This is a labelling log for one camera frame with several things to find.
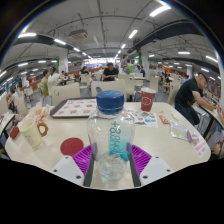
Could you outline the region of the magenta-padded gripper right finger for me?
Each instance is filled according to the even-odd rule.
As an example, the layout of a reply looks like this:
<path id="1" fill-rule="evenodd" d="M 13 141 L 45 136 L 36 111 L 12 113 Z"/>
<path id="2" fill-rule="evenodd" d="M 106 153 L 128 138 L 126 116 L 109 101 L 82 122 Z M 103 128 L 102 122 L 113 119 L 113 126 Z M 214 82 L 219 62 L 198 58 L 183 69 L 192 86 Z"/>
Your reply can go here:
<path id="1" fill-rule="evenodd" d="M 135 187 L 145 186 L 174 172 L 161 157 L 152 156 L 135 145 L 132 146 L 129 162 Z"/>

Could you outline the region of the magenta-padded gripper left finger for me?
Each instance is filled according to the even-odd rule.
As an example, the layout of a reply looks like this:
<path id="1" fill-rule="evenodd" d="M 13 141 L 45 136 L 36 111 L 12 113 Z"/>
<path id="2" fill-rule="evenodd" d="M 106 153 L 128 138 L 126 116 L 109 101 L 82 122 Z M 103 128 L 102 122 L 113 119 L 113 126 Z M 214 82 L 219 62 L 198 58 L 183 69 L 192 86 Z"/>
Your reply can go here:
<path id="1" fill-rule="evenodd" d="M 65 155 L 51 172 L 79 186 L 89 187 L 92 182 L 94 157 L 91 146 L 74 154 Z"/>

